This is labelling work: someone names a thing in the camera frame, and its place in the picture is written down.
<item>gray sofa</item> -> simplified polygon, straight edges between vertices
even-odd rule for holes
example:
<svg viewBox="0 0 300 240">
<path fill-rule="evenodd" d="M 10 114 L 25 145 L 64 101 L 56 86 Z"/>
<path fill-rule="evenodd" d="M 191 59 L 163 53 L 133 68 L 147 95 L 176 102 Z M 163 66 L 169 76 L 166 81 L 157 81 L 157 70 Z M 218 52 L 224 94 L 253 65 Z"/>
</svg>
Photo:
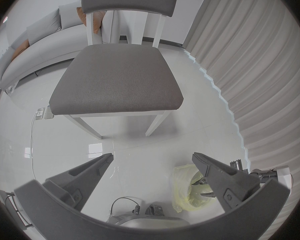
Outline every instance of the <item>gray sofa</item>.
<svg viewBox="0 0 300 240">
<path fill-rule="evenodd" d="M 0 59 L 0 89 L 8 90 L 20 79 L 46 66 L 68 59 L 73 59 L 86 46 L 88 46 L 87 28 L 78 21 L 76 7 L 80 2 L 60 6 L 61 27 L 55 28 L 54 33 L 48 36 L 35 37 L 38 41 L 30 41 L 30 37 L 36 34 L 35 28 L 43 28 L 39 22 L 29 26 L 8 48 Z M 107 11 L 98 34 L 94 34 L 94 43 L 118 43 L 120 39 L 119 16 L 117 11 Z M 29 38 L 30 47 L 11 61 L 15 49 Z"/>
</svg>

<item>curtain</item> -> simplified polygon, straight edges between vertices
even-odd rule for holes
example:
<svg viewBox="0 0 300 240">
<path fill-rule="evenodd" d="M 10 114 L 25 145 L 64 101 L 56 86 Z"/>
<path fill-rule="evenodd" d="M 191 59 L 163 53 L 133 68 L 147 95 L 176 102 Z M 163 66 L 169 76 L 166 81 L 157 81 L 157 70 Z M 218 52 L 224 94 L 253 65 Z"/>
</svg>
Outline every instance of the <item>curtain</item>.
<svg viewBox="0 0 300 240">
<path fill-rule="evenodd" d="M 250 168 L 290 168 L 268 239 L 300 199 L 300 26 L 281 0 L 204 0 L 183 46 L 227 100 Z"/>
</svg>

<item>chair frame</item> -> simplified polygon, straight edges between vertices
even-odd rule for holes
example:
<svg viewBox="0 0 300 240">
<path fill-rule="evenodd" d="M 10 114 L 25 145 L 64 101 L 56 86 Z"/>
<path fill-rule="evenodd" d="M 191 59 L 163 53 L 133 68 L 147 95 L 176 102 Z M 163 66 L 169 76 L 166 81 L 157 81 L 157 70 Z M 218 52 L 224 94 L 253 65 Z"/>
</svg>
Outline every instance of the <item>chair frame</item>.
<svg viewBox="0 0 300 240">
<path fill-rule="evenodd" d="M 158 48 L 162 30 L 164 29 L 164 22 L 166 20 L 165 15 L 160 14 L 159 22 L 155 32 L 155 37 L 153 40 L 153 47 Z M 94 33 L 93 33 L 93 12 L 87 13 L 87 37 L 88 45 L 93 45 L 94 43 Z M 158 111 L 143 111 L 143 112 L 117 112 L 117 113 L 95 113 L 95 114 L 66 114 L 64 115 L 67 119 L 73 122 L 76 126 L 80 127 L 82 130 L 86 131 L 88 134 L 91 134 L 93 137 L 101 140 L 102 135 L 95 131 L 91 126 L 89 126 L 82 118 L 90 117 L 117 117 L 117 116 L 149 116 L 156 115 L 156 118 L 153 120 L 152 124 L 146 131 L 145 135 L 150 136 L 154 130 L 164 121 L 164 119 L 172 112 L 173 110 L 158 110 Z"/>
</svg>

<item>curtain fold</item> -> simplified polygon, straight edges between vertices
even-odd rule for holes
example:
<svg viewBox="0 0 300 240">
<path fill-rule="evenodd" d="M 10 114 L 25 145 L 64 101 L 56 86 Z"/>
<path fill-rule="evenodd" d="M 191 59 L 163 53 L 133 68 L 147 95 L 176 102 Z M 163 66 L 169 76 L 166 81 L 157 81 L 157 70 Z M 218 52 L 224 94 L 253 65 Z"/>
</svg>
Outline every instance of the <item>curtain fold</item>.
<svg viewBox="0 0 300 240">
<path fill-rule="evenodd" d="M 251 169 L 288 165 L 300 199 L 300 26 L 281 0 L 204 0 L 184 42 L 234 113 Z"/>
</svg>

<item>white power cord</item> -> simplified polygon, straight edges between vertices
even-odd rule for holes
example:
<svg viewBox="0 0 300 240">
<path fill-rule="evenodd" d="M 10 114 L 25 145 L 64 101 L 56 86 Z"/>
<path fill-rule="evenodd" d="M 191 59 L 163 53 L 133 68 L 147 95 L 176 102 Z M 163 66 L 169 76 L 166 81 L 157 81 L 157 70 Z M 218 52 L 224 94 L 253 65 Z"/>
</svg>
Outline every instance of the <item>white power cord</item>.
<svg viewBox="0 0 300 240">
<path fill-rule="evenodd" d="M 30 155 L 31 155 L 31 167 L 32 167 L 32 174 L 33 174 L 33 177 L 34 179 L 36 180 L 36 176 L 35 176 L 35 173 L 33 171 L 33 157 L 32 157 L 32 128 L 33 128 L 33 125 L 35 123 L 35 117 L 37 115 L 37 112 L 33 115 L 33 118 L 32 118 L 32 121 L 31 121 L 31 125 L 30 125 L 30 129 L 31 129 L 31 137 L 30 137 Z"/>
</svg>

